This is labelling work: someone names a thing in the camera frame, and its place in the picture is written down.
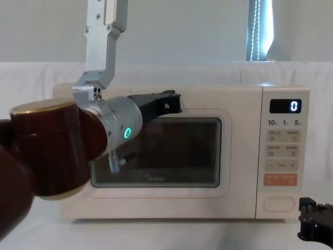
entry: microwave glass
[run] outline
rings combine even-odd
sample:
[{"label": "microwave glass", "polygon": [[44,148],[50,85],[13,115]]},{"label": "microwave glass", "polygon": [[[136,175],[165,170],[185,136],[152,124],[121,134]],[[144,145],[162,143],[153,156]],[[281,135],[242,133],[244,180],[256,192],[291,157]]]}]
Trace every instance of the microwave glass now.
[{"label": "microwave glass", "polygon": [[218,118],[155,119],[117,148],[127,159],[112,173],[108,154],[94,161],[92,185],[111,187],[216,187],[220,183],[222,123]]}]

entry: door release button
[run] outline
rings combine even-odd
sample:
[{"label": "door release button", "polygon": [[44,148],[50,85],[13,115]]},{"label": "door release button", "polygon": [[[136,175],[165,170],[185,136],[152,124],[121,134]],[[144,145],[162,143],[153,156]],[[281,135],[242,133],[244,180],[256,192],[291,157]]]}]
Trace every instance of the door release button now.
[{"label": "door release button", "polygon": [[269,212],[288,212],[295,207],[295,200],[291,197],[270,196],[264,200],[263,207]]}]

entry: microwave brand logo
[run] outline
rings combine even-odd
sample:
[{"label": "microwave brand logo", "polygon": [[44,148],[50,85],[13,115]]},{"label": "microwave brand logo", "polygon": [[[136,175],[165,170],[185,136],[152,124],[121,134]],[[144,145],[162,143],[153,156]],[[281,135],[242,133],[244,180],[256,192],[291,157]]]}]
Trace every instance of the microwave brand logo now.
[{"label": "microwave brand logo", "polygon": [[147,182],[163,182],[163,181],[166,181],[167,179],[165,177],[150,176],[149,174],[146,174],[145,175],[145,180]]}]

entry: white table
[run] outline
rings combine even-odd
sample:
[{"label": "white table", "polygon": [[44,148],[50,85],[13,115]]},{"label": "white table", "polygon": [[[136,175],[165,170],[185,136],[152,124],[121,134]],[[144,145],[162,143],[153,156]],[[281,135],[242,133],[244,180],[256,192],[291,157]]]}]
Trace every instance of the white table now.
[{"label": "white table", "polygon": [[[304,196],[333,204],[333,183],[307,185]],[[0,250],[328,250],[297,237],[299,221],[60,219],[57,202],[36,198]]]}]

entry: white microwave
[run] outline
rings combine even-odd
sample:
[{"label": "white microwave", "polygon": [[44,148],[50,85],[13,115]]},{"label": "white microwave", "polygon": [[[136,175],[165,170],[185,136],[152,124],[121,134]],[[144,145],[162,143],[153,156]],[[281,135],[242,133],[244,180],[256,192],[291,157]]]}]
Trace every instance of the white microwave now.
[{"label": "white microwave", "polygon": [[[72,96],[72,85],[54,97]],[[104,98],[176,90],[183,112],[160,117],[60,201],[64,218],[297,218],[310,91],[302,86],[111,85]]]}]

